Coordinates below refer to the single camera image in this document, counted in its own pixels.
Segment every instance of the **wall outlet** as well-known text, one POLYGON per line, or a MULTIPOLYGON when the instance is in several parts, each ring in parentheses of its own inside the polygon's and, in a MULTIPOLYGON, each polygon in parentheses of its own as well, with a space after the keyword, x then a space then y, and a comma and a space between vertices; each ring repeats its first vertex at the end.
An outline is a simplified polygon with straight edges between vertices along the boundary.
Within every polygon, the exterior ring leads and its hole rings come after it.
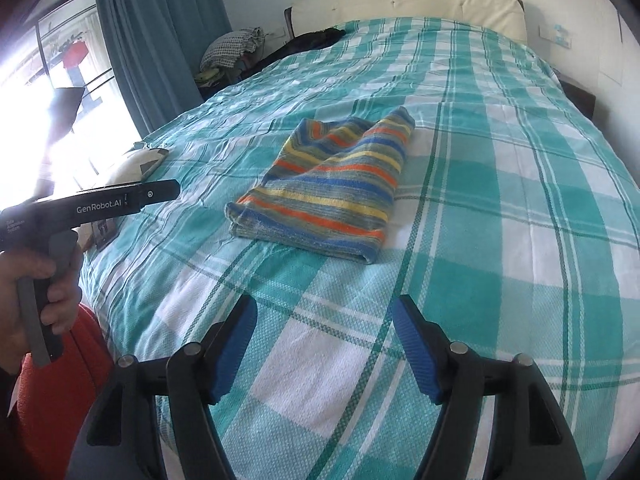
POLYGON ((551 41, 552 43, 571 48, 571 33, 562 25, 555 25, 553 28, 546 25, 540 25, 540 38, 551 41))
POLYGON ((276 27, 273 30, 267 32, 266 36, 271 38, 284 38, 287 35, 287 32, 284 30, 284 27, 276 27))

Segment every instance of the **metal screw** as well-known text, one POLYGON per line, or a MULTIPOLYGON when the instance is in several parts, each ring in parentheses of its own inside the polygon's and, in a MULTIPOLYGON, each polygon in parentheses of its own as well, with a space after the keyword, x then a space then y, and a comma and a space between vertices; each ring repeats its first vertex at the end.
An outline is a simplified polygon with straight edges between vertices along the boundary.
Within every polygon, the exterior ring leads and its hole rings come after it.
POLYGON ((118 359, 118 366, 120 368, 128 368, 130 367, 134 361, 136 360, 133 355, 123 355, 120 359, 118 359))
POLYGON ((453 343, 451 343, 451 346, 449 348, 454 354, 458 355, 464 355, 469 350, 469 347, 464 343, 461 343, 460 341, 454 341, 453 343))
POLYGON ((516 355, 516 362, 522 366, 531 366, 533 359, 526 354, 518 354, 516 355))
POLYGON ((187 355, 196 355, 200 352, 201 348, 200 343, 189 343, 184 347, 184 353, 187 355))

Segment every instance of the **striped towel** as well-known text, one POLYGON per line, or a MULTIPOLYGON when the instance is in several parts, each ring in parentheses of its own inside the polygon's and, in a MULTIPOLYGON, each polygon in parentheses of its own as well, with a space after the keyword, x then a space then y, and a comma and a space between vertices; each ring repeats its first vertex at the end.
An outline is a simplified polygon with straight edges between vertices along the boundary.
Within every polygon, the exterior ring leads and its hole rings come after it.
POLYGON ((377 123, 302 120, 260 185, 226 204, 231 234, 372 264, 414 128, 403 107, 377 123))

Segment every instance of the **headboard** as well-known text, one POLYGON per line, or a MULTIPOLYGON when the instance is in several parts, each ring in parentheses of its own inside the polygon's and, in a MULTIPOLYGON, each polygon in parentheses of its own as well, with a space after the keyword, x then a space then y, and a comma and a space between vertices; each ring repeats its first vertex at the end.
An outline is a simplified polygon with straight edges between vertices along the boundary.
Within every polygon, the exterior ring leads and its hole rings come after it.
POLYGON ((429 16, 480 25, 527 43, 521 0, 298 0, 285 10, 290 38, 351 20, 403 16, 429 16))

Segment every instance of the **plaid bedspread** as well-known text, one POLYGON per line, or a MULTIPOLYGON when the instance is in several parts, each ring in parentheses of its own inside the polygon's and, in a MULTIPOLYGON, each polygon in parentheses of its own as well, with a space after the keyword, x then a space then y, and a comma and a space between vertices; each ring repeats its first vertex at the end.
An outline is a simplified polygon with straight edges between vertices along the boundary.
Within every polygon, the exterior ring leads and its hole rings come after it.
MULTIPOLYGON (((212 409, 245 479, 411 479, 438 408, 386 312, 408 293, 451 340, 538 362, 588 478, 640 430, 640 192, 550 68, 494 32, 444 20, 351 22, 154 133, 174 202, 128 217, 82 282, 114 354, 170 354, 242 292, 258 323, 212 409), (233 238, 227 202, 258 184, 303 118, 416 130, 372 266, 233 238)), ((167 403, 162 432, 171 441, 167 403)), ((480 478, 485 402, 469 478, 480 478)))

